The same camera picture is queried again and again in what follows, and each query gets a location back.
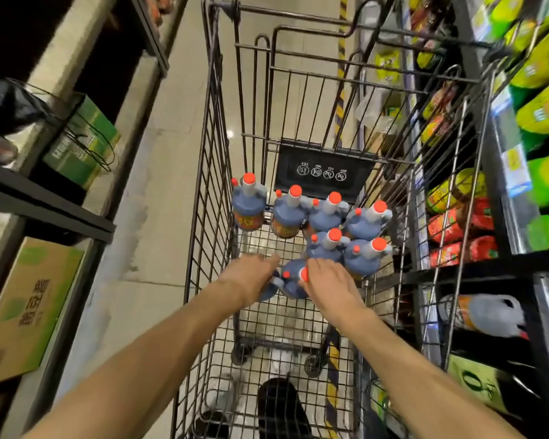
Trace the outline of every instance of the shopping cart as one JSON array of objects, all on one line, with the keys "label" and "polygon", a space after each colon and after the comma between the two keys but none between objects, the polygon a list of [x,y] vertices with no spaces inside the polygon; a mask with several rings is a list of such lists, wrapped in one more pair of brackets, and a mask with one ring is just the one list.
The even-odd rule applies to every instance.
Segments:
[{"label": "shopping cart", "polygon": [[[425,202],[430,191],[445,182],[446,193],[438,202],[449,208],[456,196],[448,179],[469,172],[467,168],[479,170],[484,117],[489,114],[495,76],[508,58],[488,44],[457,40],[455,32],[411,32],[406,0],[364,0],[354,19],[366,6],[380,12],[372,25],[248,6],[239,0],[201,1],[209,72],[185,302],[241,253],[278,253],[283,265],[304,251],[300,234],[282,240],[271,233],[274,194],[267,201],[262,228],[248,233],[237,229],[231,178],[254,172],[269,191],[287,191],[298,183],[304,194],[318,198],[337,190],[351,206],[369,206],[381,198],[394,210],[383,234],[394,251],[374,276],[359,283],[362,298],[399,335],[445,369],[453,326],[437,327],[435,283],[445,262],[431,265],[433,258],[442,257],[443,243],[438,253],[430,254]],[[382,27],[390,12],[399,28]],[[254,42],[242,42],[246,16],[269,33],[258,31]],[[337,50],[335,55],[316,55],[294,45],[301,40],[336,45],[338,39],[348,45],[354,41],[347,59],[338,58]],[[380,46],[396,50],[396,65],[369,62]],[[478,78],[468,78],[457,66],[464,47],[483,50]],[[420,51],[434,60],[430,70],[419,69]],[[457,89],[451,107],[427,114],[434,95],[451,84]],[[225,104],[224,90],[238,91],[239,103]],[[382,130],[377,129],[380,117],[378,126],[363,115],[355,117],[358,104],[375,101],[374,92],[385,99],[383,109],[389,102],[392,108],[390,122],[382,120]],[[422,135],[438,114],[442,119],[432,134]],[[462,180],[469,185],[471,215],[472,199],[482,185],[478,175]],[[446,228],[444,222],[439,232]],[[467,239],[468,230],[461,253]],[[463,265],[464,257],[459,256],[455,299]],[[417,285],[402,280],[403,274],[430,266],[432,278],[421,293]],[[171,434],[215,437],[215,429],[196,429],[196,419],[211,405],[209,395],[232,374],[241,379],[230,412],[214,418],[228,426],[226,433],[219,429],[220,434],[238,438],[269,433],[261,424],[264,415],[257,413],[257,395],[261,384],[282,368],[290,372],[312,436],[361,437],[366,429],[379,428],[378,422],[384,434],[387,424],[402,437],[408,435],[361,354],[327,324],[312,302],[280,293],[240,311],[217,329],[177,395]],[[285,437],[290,432],[278,433]]]}]

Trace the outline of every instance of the tiled floor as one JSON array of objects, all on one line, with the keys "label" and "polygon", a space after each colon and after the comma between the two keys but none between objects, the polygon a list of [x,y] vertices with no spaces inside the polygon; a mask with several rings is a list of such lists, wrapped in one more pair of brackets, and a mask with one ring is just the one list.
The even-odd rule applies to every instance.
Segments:
[{"label": "tiled floor", "polygon": [[[337,18],[339,13],[339,0],[241,2],[334,18]],[[354,4],[353,0],[348,0],[348,17],[352,15]],[[266,33],[272,38],[273,29],[280,23],[307,26],[305,22],[292,19],[242,13],[239,27],[241,42],[253,45],[255,37],[260,33]],[[352,49],[352,43],[353,38],[348,39],[348,54]],[[220,17],[220,44],[224,55],[222,92],[230,159],[232,172],[239,177],[243,173],[244,165],[234,28],[225,15]],[[264,41],[260,40],[258,44],[264,45]],[[289,31],[280,32],[277,46],[281,50],[334,58],[337,58],[338,52],[336,38]],[[262,134],[263,55],[259,57],[258,62],[256,134]],[[311,141],[323,141],[337,82],[326,80],[323,83],[322,78],[312,73],[336,76],[337,64],[284,54],[278,54],[275,63],[278,68],[293,68],[304,71],[304,74],[289,77],[284,71],[274,73],[272,136],[296,136],[304,140],[311,136]],[[168,77],[161,84],[131,178],[124,192],[116,221],[115,241],[106,251],[94,281],[89,306],[80,324],[58,397],[111,354],[183,304],[208,68],[199,0],[189,0],[170,56],[170,65]],[[241,51],[241,67],[245,130],[252,133],[252,50]],[[326,146],[332,144],[333,132],[332,125]],[[351,140],[352,136],[350,126],[347,126],[344,141]],[[251,139],[247,139],[246,143],[251,154]],[[257,172],[261,160],[260,153],[257,153],[254,168]],[[249,170],[253,170],[250,156],[248,162]],[[271,179],[272,169],[273,164],[267,168],[267,180]],[[246,250],[279,252],[288,260],[300,255],[302,243],[301,237],[297,237],[293,244],[255,234],[249,238]],[[268,303],[256,304],[246,310],[241,315],[241,320],[242,330],[249,335],[257,334],[271,339],[284,337],[294,339],[295,343],[307,342],[310,345],[317,345],[325,330],[321,314],[314,310],[311,302],[291,304],[280,295],[273,297]],[[233,340],[231,320],[220,327],[216,339],[212,349],[206,349],[204,353],[205,357],[211,360],[199,362],[192,372],[191,377],[198,378],[200,386],[208,385],[211,379],[220,376],[224,366],[232,366],[229,356]],[[343,344],[338,392],[340,428],[348,427],[349,423],[348,416],[344,416],[350,411],[348,401],[351,398],[348,390],[348,353],[347,345]],[[304,398],[302,402],[306,404],[314,435],[329,437],[323,420],[326,372],[324,369],[318,379],[308,379],[303,370],[304,359],[304,355],[295,358],[297,366],[293,368],[292,381]],[[269,369],[269,352],[264,348],[257,348],[252,359],[242,366],[244,384],[238,407],[241,414],[234,420],[239,431],[233,431],[231,437],[257,437],[252,430],[244,429],[243,426],[254,426],[256,423],[256,391],[258,385],[268,378]],[[169,408],[146,437],[168,439],[170,420]]]}]

